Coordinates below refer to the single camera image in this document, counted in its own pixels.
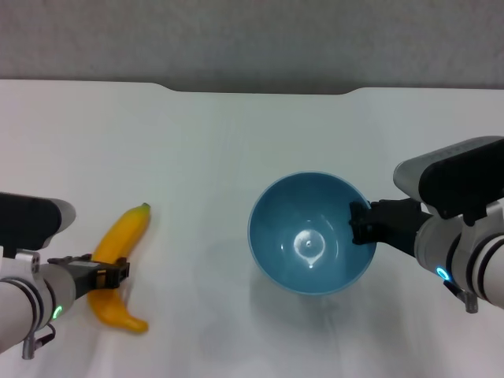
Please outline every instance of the white table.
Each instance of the white table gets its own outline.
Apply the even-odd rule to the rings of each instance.
[[[126,209],[153,210],[124,285],[149,332],[107,328],[79,300],[35,360],[22,361],[19,346],[0,355],[2,377],[504,375],[504,312],[480,302],[468,315],[401,252],[379,245],[351,288],[307,298],[263,277],[246,240],[255,200],[291,172],[336,174],[370,200],[404,197],[394,167],[502,134],[504,92],[203,94],[0,81],[0,117],[0,189],[77,209],[44,258],[90,253]]]

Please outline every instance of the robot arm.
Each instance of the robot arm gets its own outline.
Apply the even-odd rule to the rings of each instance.
[[[374,202],[371,209],[351,203],[354,242],[384,242],[415,257],[470,313],[477,312],[477,298],[504,309],[502,166],[504,138],[497,136],[404,161],[394,182],[411,198]]]
[[[51,321],[91,290],[117,288],[129,263],[115,265],[78,258],[52,258],[40,264],[37,250],[75,219],[67,202],[0,193],[0,353],[23,342],[23,359],[55,337]],[[48,326],[51,334],[36,338]]]

